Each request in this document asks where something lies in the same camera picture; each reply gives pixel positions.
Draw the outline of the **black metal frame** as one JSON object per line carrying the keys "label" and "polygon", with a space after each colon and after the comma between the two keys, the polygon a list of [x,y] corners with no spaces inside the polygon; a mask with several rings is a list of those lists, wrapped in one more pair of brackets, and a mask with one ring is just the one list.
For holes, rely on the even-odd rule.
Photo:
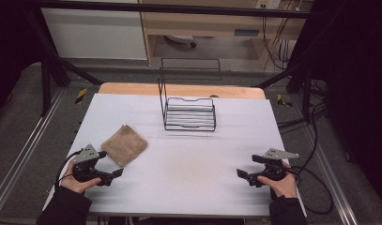
{"label": "black metal frame", "polygon": [[79,9],[79,10],[100,10],[100,11],[125,11],[125,12],[152,12],[152,13],[176,13],[176,14],[201,14],[220,16],[240,16],[240,17],[261,17],[261,18],[291,18],[291,19],[317,19],[322,13],[315,11],[290,11],[278,9],[246,9],[239,7],[202,7],[202,6],[181,6],[162,4],[133,4],[133,3],[110,3],[95,1],[62,1],[62,0],[21,0],[19,6],[24,13],[24,17],[37,35],[38,45],[44,61],[42,64],[42,87],[43,87],[43,112],[45,114],[51,104],[48,90],[49,70],[51,65],[53,77],[61,86],[69,85],[69,78],[63,68],[67,68],[85,80],[101,85],[103,81],[87,74],[75,67],[70,62],[62,58],[53,46],[53,41],[46,37],[46,33],[40,27],[34,11],[40,8],[59,9]]}

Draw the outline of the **white cabinet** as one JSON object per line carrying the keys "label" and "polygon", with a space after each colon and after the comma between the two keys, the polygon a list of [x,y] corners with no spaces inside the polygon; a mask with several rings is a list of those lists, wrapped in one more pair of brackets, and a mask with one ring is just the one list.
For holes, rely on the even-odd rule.
{"label": "white cabinet", "polygon": [[42,13],[62,57],[147,58],[139,13],[54,8]]}

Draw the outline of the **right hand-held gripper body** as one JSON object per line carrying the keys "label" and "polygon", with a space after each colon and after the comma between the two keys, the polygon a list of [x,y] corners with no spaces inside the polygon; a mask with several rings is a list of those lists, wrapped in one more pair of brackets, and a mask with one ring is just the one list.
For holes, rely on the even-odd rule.
{"label": "right hand-held gripper body", "polygon": [[280,181],[285,177],[286,171],[283,166],[284,159],[298,158],[298,154],[270,148],[261,156],[265,159],[265,163],[260,163],[265,166],[261,172],[248,174],[247,181],[252,187],[260,188],[263,184],[257,180],[259,175],[265,176],[274,181]]}

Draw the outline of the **yellow black tape marker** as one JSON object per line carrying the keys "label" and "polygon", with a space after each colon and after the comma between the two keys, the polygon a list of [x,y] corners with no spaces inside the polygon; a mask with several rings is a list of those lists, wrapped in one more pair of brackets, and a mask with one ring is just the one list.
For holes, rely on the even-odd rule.
{"label": "yellow black tape marker", "polygon": [[76,97],[75,104],[81,104],[86,92],[87,92],[87,88],[82,88],[80,90],[78,96]]}

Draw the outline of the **person's right hand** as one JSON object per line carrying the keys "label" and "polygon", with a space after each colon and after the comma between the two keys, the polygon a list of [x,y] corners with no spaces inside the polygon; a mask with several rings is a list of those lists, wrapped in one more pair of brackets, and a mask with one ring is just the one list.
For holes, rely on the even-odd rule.
{"label": "person's right hand", "polygon": [[296,177],[292,173],[288,172],[280,181],[274,181],[262,175],[259,175],[257,180],[271,187],[278,198],[285,197],[294,199],[298,196]]}

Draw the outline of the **black wire rack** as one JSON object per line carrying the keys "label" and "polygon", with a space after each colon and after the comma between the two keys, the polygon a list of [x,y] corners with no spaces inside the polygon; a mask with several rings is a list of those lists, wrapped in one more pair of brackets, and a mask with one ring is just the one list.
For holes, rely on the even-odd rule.
{"label": "black wire rack", "polygon": [[165,130],[214,131],[216,108],[212,97],[186,97],[174,94],[181,82],[217,82],[222,79],[221,62],[211,58],[162,58],[158,87]]}

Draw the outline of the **person's left hand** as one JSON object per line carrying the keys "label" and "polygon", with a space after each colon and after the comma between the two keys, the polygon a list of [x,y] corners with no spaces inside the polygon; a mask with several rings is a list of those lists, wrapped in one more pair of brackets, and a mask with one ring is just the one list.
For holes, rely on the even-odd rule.
{"label": "person's left hand", "polygon": [[74,161],[71,160],[69,162],[67,170],[65,171],[63,175],[63,178],[61,179],[61,183],[60,183],[61,187],[67,188],[78,194],[83,194],[88,188],[94,187],[101,182],[101,179],[99,177],[93,178],[86,182],[77,181],[72,175],[73,167],[74,167]]}

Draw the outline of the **black curtain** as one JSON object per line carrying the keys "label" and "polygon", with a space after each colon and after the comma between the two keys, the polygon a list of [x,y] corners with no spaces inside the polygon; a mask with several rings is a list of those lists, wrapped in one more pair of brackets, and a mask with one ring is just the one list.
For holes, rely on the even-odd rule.
{"label": "black curtain", "polygon": [[12,92],[22,71],[40,56],[20,0],[0,0],[0,109]]}
{"label": "black curtain", "polygon": [[314,0],[322,21],[308,20],[291,56],[311,47],[312,77],[328,85],[329,114],[382,202],[382,0]]}

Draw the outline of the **brown fluffy towel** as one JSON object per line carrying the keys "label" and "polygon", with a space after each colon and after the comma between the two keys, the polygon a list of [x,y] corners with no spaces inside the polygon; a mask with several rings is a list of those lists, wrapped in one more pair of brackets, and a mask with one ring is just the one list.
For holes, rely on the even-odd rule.
{"label": "brown fluffy towel", "polygon": [[148,146],[148,142],[130,126],[122,126],[101,148],[120,167],[137,158]]}

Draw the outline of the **white table cover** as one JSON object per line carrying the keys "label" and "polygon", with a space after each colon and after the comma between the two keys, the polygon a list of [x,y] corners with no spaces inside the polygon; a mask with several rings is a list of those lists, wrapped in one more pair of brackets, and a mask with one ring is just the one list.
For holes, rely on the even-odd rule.
{"label": "white table cover", "polygon": [[252,161],[269,148],[282,149],[271,104],[266,99],[214,101],[214,131],[172,131],[162,123],[157,96],[94,95],[71,146],[95,148],[123,125],[148,146],[108,187],[85,193],[90,211],[101,216],[258,218],[267,215],[268,187],[250,187],[238,170],[256,173]]}

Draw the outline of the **white wall socket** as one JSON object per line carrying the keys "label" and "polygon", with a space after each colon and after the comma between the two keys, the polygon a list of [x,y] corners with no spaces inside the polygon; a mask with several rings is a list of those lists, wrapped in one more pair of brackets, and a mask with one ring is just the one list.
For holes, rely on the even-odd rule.
{"label": "white wall socket", "polygon": [[261,9],[278,9],[281,0],[257,0],[256,8]]}

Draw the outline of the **light wooden desk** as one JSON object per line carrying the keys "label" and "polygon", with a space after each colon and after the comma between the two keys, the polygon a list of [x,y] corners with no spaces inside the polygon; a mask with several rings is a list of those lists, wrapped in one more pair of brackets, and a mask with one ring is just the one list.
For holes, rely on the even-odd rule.
{"label": "light wooden desk", "polygon": [[[256,8],[257,0],[138,0],[141,4],[181,6]],[[297,5],[308,10],[309,0],[281,0],[278,9],[296,11]],[[260,66],[271,65],[271,57],[281,40],[296,40],[305,24],[303,19],[260,18],[201,14],[152,13],[141,14],[145,35],[239,37],[252,41]]]}

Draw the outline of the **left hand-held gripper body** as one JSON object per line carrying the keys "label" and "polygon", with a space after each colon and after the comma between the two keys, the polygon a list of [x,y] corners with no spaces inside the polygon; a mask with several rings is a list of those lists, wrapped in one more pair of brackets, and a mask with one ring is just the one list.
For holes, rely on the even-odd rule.
{"label": "left hand-held gripper body", "polygon": [[113,181],[112,174],[101,172],[95,168],[100,158],[99,152],[91,144],[83,148],[74,160],[73,176],[77,181],[86,182],[99,177],[101,179],[100,187],[111,185]]}

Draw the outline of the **wooden table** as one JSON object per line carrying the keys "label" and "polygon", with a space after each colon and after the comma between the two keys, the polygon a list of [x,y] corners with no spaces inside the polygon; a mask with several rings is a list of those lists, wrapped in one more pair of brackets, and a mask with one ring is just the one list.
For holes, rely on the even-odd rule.
{"label": "wooden table", "polygon": [[[266,95],[260,88],[239,87],[227,85],[194,85],[194,84],[166,84],[166,91],[171,96],[208,98],[252,98],[265,99]],[[99,88],[99,94],[117,95],[150,95],[158,96],[160,89],[154,83],[137,82],[106,82]]]}

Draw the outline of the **grey chair base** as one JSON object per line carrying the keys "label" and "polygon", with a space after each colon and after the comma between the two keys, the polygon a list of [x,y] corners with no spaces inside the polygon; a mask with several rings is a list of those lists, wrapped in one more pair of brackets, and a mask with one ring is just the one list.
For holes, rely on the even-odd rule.
{"label": "grey chair base", "polygon": [[197,46],[196,42],[194,41],[194,38],[192,36],[170,36],[167,35],[166,38],[182,44],[189,44],[192,48],[195,48]]}

